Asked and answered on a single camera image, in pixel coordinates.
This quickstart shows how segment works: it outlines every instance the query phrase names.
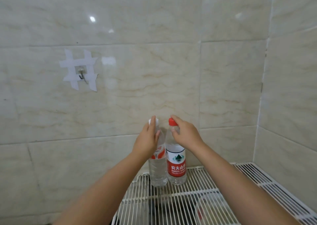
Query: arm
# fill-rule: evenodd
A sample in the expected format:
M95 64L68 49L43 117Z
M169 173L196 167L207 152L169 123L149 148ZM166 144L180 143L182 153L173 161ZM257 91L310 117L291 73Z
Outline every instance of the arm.
M81 195L54 225L109 224L133 178L156 149L159 131L154 133L155 116L143 127L132 152Z
M173 137L204 165L242 225L299 225L271 196L208 147L193 124L177 116Z

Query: metal hook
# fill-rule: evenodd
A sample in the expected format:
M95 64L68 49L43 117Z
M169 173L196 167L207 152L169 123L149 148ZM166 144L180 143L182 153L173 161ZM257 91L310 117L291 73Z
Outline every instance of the metal hook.
M88 84L87 81L86 81L86 79L85 79L85 77L84 77L84 71L83 71L83 70L80 70L79 72L80 72L80 74L81 74L81 75L79 75L79 78L82 79L82 80L84 80L85 83Z

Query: person's left arm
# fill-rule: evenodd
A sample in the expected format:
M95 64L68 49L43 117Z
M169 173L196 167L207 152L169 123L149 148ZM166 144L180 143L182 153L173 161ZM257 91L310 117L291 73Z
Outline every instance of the person's left arm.
M153 116L151 124L145 124L137 137L132 152L81 195L54 225L109 224L130 183L153 155L158 138Z

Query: white wire shelf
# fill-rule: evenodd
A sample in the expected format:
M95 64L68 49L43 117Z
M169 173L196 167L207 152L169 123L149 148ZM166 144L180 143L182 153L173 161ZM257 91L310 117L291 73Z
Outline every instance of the white wire shelf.
M317 225L317 214L254 163L234 163L301 224ZM204 167L187 168L180 186L151 186L148 173L129 186L112 225L240 224Z

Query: white bottle cap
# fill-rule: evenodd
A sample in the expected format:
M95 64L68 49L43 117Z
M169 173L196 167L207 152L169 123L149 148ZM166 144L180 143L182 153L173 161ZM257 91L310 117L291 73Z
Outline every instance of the white bottle cap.
M158 124L159 122L158 122L158 119L156 118L155 119L155 126L158 126L159 124Z

